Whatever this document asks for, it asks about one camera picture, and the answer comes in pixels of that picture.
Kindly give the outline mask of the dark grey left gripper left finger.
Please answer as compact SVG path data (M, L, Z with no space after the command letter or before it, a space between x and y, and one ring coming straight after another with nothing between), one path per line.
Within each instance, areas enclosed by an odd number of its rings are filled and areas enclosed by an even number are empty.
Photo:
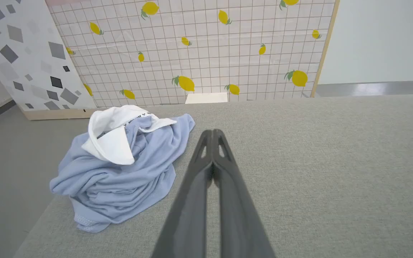
M213 177L212 140L212 130L200 135L151 258L205 258L207 196Z

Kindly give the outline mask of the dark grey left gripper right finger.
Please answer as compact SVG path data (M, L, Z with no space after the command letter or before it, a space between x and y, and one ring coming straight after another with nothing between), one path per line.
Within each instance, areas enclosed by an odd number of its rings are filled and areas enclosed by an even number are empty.
M213 179L219 189L220 258L276 258L223 131L213 130Z

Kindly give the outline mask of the light blue white-collared shirt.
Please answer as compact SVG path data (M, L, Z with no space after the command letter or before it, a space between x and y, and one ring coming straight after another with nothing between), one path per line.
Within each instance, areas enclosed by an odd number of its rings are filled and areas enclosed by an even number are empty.
M79 230L98 233L125 222L168 195L173 163L194 127L187 113L161 119L135 105L95 111L49 188L69 197Z

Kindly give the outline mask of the grey fabric sofa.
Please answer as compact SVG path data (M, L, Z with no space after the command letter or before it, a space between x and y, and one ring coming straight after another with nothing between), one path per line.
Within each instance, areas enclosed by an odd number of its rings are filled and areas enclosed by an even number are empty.
M221 129L279 258L413 258L413 95L150 108L196 122L170 194L125 223L78 230L49 204L14 258L150 258L204 130Z

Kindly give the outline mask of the small white box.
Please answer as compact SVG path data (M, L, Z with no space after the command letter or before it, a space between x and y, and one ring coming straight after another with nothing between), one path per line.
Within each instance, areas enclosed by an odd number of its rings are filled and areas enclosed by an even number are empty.
M193 93L187 95L185 104L206 104L222 102L228 102L228 95L225 92Z

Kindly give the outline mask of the lemon print grid panel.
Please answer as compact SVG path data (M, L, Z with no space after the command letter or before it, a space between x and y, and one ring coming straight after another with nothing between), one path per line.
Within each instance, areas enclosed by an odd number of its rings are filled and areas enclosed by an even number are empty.
M316 94L341 0L45 0L96 106Z

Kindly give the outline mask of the grey terrazzo print panel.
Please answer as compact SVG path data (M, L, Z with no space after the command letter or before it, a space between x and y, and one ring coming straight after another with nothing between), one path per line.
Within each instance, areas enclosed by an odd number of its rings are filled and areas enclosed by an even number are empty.
M0 82L28 120L89 118L97 108L45 0L0 0Z

